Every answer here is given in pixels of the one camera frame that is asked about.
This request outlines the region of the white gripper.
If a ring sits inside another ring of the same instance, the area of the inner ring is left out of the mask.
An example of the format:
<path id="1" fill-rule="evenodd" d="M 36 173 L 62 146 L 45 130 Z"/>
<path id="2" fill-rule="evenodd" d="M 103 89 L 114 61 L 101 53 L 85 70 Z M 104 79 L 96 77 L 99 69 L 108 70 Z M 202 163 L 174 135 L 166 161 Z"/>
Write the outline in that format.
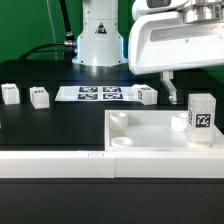
<path id="1" fill-rule="evenodd" d="M 132 26 L 128 59 L 136 75 L 161 72 L 170 103 L 182 104 L 172 71 L 224 64 L 224 21 L 184 24 L 177 11 L 144 15 Z"/>

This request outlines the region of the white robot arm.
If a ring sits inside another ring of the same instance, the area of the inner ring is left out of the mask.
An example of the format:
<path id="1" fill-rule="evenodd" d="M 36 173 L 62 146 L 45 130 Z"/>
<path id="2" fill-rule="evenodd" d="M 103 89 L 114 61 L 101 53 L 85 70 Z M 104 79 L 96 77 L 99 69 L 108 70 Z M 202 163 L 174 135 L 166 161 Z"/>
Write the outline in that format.
<path id="1" fill-rule="evenodd" d="M 82 0 L 83 31 L 74 65 L 107 71 L 128 64 L 135 74 L 159 72 L 173 104 L 176 70 L 224 64 L 224 0 L 135 0 L 128 49 L 118 32 L 118 0 Z"/>

